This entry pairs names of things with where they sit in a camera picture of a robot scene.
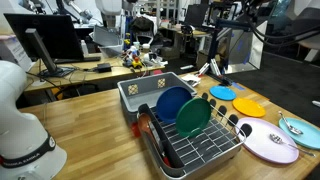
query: pink plate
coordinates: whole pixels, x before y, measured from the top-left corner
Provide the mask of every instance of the pink plate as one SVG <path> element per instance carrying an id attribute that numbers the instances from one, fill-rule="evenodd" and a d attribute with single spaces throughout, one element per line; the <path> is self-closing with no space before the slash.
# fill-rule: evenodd
<path id="1" fill-rule="evenodd" d="M 283 142 L 297 147 L 296 143 L 277 126 L 258 118 L 242 118 L 237 127 L 249 124 L 252 127 L 251 134 L 244 142 L 244 146 L 256 156 L 274 163 L 288 164 L 297 160 L 299 151 L 286 144 L 277 144 L 270 139 L 270 134 L 278 135 Z"/>

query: orange plate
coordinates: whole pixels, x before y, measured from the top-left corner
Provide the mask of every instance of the orange plate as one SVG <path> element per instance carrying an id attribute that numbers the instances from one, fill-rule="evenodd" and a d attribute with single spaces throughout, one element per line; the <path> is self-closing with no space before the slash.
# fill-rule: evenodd
<path id="1" fill-rule="evenodd" d="M 235 98 L 232 104 L 234 108 L 247 116 L 262 117 L 266 114 L 266 110 L 260 104 L 250 99 Z"/>

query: plate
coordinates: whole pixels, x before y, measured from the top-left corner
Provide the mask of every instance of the plate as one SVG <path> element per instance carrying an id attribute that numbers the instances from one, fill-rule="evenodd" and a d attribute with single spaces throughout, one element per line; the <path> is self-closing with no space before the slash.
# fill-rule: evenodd
<path id="1" fill-rule="evenodd" d="M 202 98 L 189 100 L 181 107 L 176 119 L 176 129 L 183 137 L 198 135 L 210 120 L 210 103 Z"/>
<path id="2" fill-rule="evenodd" d="M 213 86 L 210 88 L 212 96 L 226 101 L 231 101 L 236 98 L 236 93 L 230 88 L 224 86 Z"/>
<path id="3" fill-rule="evenodd" d="M 260 104 L 250 99 L 235 98 L 232 104 L 234 108 L 247 116 L 262 117 L 266 114 L 266 110 Z"/>
<path id="4" fill-rule="evenodd" d="M 296 143 L 282 131 L 279 127 L 258 118 L 246 117 L 238 121 L 237 127 L 241 127 L 243 124 L 249 124 L 252 127 L 251 134 L 244 142 L 244 146 L 256 156 L 279 164 L 289 164 L 297 160 L 299 151 L 286 144 L 277 144 L 270 139 L 270 134 L 278 135 L 282 138 L 283 142 L 289 143 L 297 147 Z"/>
<path id="5" fill-rule="evenodd" d="M 279 120 L 280 128 L 286 132 L 296 143 L 310 149 L 320 149 L 320 130 L 307 122 L 295 118 L 287 117 L 286 119 L 292 126 L 300 129 L 303 132 L 303 134 L 300 135 L 293 134 L 287 128 L 284 120 Z"/>
<path id="6" fill-rule="evenodd" d="M 186 88 L 174 86 L 165 90 L 156 104 L 159 119 L 166 123 L 174 123 L 180 108 L 190 99 L 192 95 Z"/>

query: dish rack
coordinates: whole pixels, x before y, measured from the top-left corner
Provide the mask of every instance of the dish rack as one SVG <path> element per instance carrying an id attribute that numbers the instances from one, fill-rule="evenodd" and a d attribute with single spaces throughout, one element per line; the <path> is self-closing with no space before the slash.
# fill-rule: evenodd
<path id="1" fill-rule="evenodd" d="M 167 166 L 148 134 L 141 131 L 153 163 L 160 175 L 166 179 L 194 179 L 203 175 L 213 167 L 234 157 L 241 149 L 247 136 L 250 135 L 248 127 L 236 126 L 238 118 L 231 115 L 232 120 L 226 117 L 226 108 L 213 105 L 211 119 L 200 134 L 195 137 L 182 137 L 178 134 L 175 123 L 162 122 L 156 112 L 143 104 L 139 107 L 139 114 L 146 113 L 151 117 L 151 122 L 159 134 L 165 154 L 169 158 L 171 167 Z"/>

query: gray bin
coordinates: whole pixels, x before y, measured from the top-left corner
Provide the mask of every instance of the gray bin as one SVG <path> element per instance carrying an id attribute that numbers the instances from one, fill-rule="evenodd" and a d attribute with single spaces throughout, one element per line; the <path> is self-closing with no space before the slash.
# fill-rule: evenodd
<path id="1" fill-rule="evenodd" d="M 173 72 L 120 81 L 117 85 L 123 114 L 129 125 L 137 121 L 140 105 L 148 104 L 151 110 L 155 111 L 158 98 L 170 87 L 181 86 L 186 88 L 192 96 L 197 94 L 195 89 Z"/>

